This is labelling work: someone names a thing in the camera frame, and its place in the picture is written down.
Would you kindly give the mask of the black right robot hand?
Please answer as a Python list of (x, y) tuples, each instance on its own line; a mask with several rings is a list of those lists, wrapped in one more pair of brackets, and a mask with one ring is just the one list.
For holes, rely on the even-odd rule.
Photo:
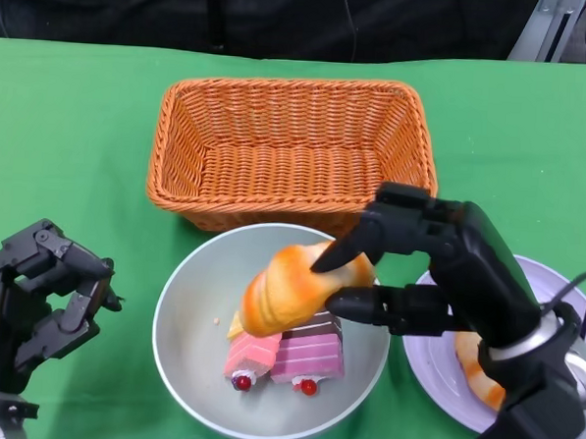
[(312, 265), (334, 271), (360, 255), (429, 257), (432, 285), (342, 288), (326, 301), (337, 316), (381, 325), (394, 335), (441, 336), (474, 331), (495, 359), (524, 355), (549, 342), (560, 323), (540, 305), (520, 265), (477, 204), (444, 201), (426, 191), (384, 183), (360, 220)]

